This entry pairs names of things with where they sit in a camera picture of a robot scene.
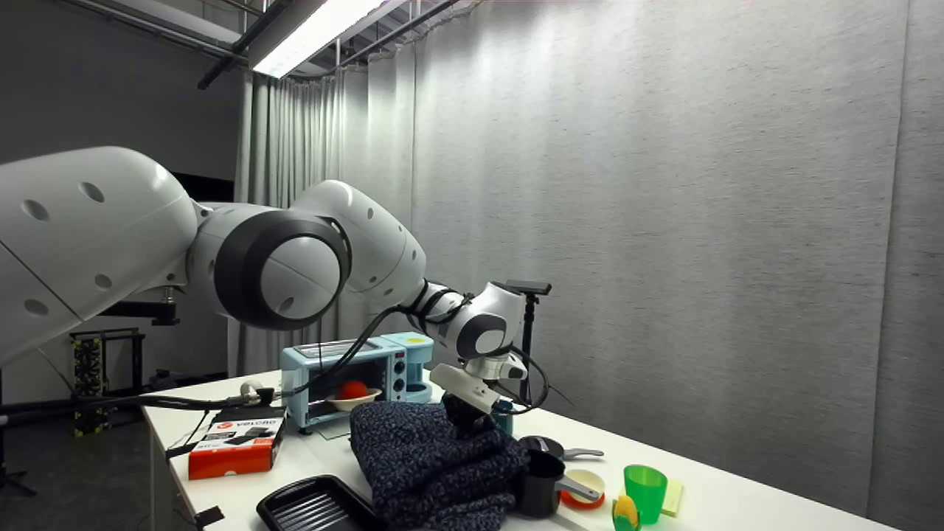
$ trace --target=ceiling light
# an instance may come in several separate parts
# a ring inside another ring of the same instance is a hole
[[[285,78],[379,4],[382,0],[325,0],[285,41],[257,63],[253,72],[266,78]]]

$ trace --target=ceiling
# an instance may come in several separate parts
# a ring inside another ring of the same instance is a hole
[[[325,0],[71,0],[167,41],[200,48],[222,63],[202,73],[207,88],[222,72],[253,66]],[[351,33],[291,72],[294,81],[329,78],[365,56],[468,11],[478,0],[385,0]]]

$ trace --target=crumpled towel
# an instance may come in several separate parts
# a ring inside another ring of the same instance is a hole
[[[502,432],[459,438],[438,404],[356,408],[351,449],[390,529],[495,531],[527,463]]]

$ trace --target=black tray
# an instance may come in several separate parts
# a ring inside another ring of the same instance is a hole
[[[346,482],[318,476],[275,489],[257,505],[272,531],[382,531],[372,505]]]

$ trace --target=green plastic cup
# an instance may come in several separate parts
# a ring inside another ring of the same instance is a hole
[[[660,505],[667,503],[670,479],[651,466],[624,466],[623,469],[624,497],[639,510],[639,526],[655,526]]]

